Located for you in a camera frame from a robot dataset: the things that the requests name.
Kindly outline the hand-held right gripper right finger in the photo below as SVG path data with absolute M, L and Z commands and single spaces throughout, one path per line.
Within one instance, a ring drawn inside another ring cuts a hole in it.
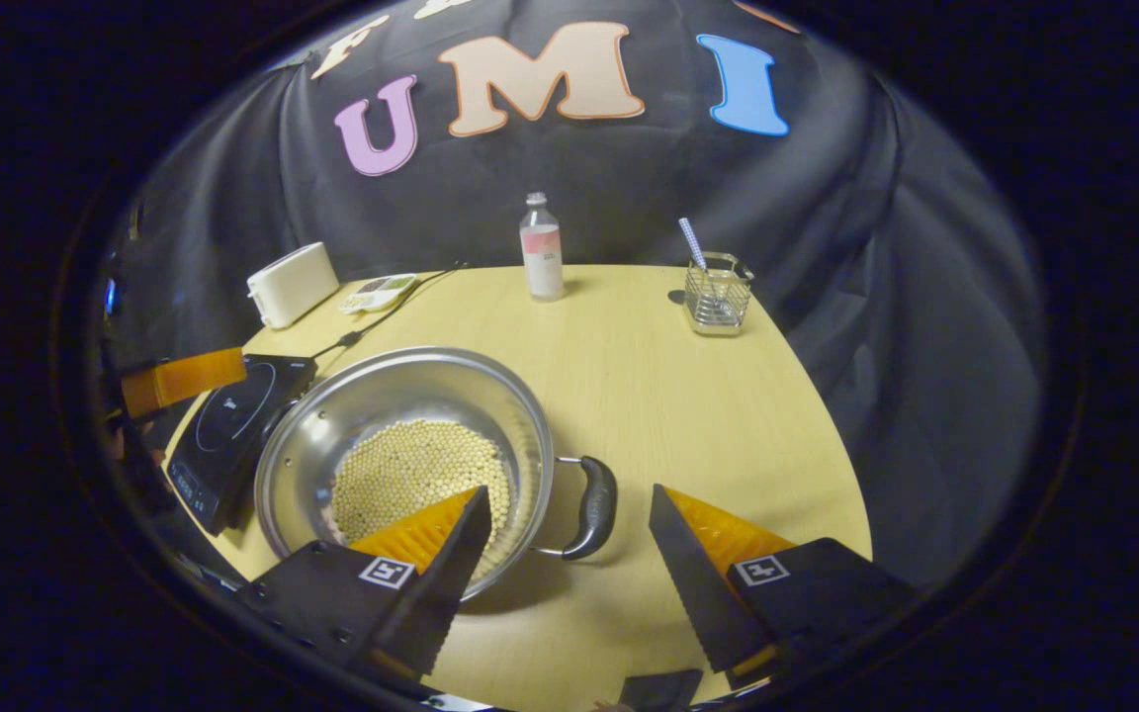
M 661 484 L 648 526 L 702 653 L 731 684 L 826 666 L 917 596 L 835 538 L 794 545 Z

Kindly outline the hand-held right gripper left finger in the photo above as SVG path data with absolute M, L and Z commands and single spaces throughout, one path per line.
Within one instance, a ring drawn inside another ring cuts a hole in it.
M 349 674 L 417 684 L 437 663 L 489 537 L 487 486 L 467 489 L 353 547 L 304 545 L 236 600 Z

